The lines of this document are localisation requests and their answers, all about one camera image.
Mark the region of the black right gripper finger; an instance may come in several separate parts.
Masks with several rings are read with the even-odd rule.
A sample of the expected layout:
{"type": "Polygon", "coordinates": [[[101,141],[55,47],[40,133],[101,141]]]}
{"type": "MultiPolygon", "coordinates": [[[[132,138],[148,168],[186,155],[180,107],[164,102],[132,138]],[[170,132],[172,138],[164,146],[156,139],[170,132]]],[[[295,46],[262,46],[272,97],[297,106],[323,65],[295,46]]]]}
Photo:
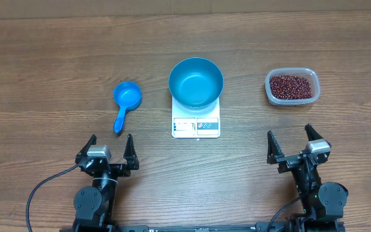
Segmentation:
{"type": "Polygon", "coordinates": [[[268,141],[268,151],[267,151],[267,163],[276,164],[278,159],[284,157],[280,146],[277,143],[277,140],[272,133],[272,131],[267,132],[267,141],[268,141]]]}
{"type": "Polygon", "coordinates": [[[311,124],[305,125],[305,131],[309,141],[323,139],[323,137],[312,127],[311,124]]]}

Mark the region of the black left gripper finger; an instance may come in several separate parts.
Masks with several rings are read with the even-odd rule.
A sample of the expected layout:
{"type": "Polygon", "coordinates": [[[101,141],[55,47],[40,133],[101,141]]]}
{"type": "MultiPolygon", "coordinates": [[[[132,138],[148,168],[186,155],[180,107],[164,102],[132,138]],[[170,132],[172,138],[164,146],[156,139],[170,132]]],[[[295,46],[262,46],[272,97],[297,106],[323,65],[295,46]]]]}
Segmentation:
{"type": "Polygon", "coordinates": [[[86,157],[90,146],[96,145],[96,143],[97,143],[97,137],[95,134],[93,134],[88,140],[88,142],[84,145],[84,147],[76,154],[75,160],[81,161],[83,157],[86,157]]]}
{"type": "Polygon", "coordinates": [[[128,134],[123,158],[126,160],[129,169],[139,169],[139,161],[133,143],[133,136],[130,133],[128,134]]]}

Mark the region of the blue plastic measuring scoop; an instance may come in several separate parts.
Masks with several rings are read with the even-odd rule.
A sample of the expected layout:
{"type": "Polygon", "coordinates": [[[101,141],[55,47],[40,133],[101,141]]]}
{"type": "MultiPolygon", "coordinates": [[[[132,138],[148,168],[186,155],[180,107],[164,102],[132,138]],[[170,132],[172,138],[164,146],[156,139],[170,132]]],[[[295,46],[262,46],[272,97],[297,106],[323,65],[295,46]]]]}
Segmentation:
{"type": "Polygon", "coordinates": [[[119,106],[113,130],[115,133],[120,133],[124,127],[126,113],[140,106],[142,92],[139,85],[135,82],[122,82],[114,89],[113,98],[119,106]]]}

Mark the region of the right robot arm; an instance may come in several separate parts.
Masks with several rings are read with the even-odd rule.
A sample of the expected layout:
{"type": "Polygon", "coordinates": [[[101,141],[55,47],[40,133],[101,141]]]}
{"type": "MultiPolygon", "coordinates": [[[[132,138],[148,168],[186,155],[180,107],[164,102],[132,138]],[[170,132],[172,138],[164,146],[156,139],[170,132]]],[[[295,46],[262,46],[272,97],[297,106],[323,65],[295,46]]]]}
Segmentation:
{"type": "Polygon", "coordinates": [[[317,166],[328,161],[332,145],[311,124],[305,125],[308,143],[296,155],[282,152],[273,132],[267,132],[267,163],[277,164],[279,173],[290,172],[294,178],[298,197],[279,209],[267,224],[267,231],[344,231],[339,222],[347,204],[348,189],[337,182],[321,181],[317,166]],[[278,222],[278,216],[300,201],[303,213],[278,222]]]}

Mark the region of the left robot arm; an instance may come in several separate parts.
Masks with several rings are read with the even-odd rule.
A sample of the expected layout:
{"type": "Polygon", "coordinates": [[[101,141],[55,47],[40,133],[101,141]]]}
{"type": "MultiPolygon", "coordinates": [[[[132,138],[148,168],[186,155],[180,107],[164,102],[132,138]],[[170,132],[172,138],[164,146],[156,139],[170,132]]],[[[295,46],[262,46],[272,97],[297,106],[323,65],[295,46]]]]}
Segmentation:
{"type": "Polygon", "coordinates": [[[76,214],[72,231],[121,231],[113,220],[118,178],[130,177],[133,170],[139,169],[133,136],[130,134],[123,158],[125,163],[112,164],[109,147],[98,145],[95,135],[78,152],[75,158],[77,167],[93,177],[93,180],[90,186],[78,190],[74,197],[76,214]]]}

